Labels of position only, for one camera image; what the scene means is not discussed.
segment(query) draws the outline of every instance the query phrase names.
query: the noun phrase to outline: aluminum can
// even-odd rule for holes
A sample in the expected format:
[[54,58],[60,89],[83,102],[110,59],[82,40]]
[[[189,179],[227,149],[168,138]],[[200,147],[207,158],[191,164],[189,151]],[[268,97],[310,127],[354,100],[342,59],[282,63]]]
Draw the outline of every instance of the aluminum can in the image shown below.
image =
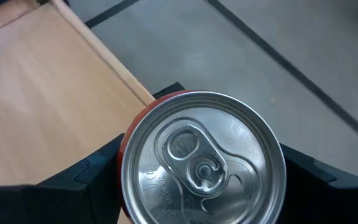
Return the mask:
[[144,109],[119,151],[133,223],[274,223],[285,163],[274,133],[245,103],[179,91]]

